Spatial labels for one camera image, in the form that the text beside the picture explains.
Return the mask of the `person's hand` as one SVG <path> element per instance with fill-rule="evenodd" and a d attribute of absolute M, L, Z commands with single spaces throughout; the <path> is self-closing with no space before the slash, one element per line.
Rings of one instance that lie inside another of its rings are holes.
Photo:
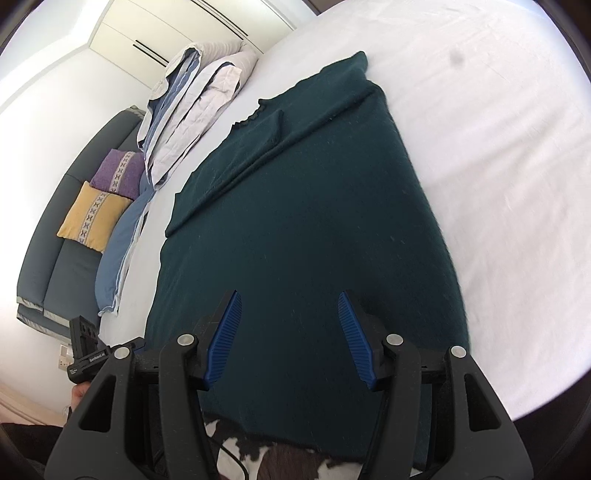
<path fill-rule="evenodd" d="M 70 409 L 74 411 L 84 396 L 86 395 L 88 389 L 90 388 L 90 382 L 82 382 L 80 384 L 75 385 L 71 390 L 71 401 L 70 401 Z"/>

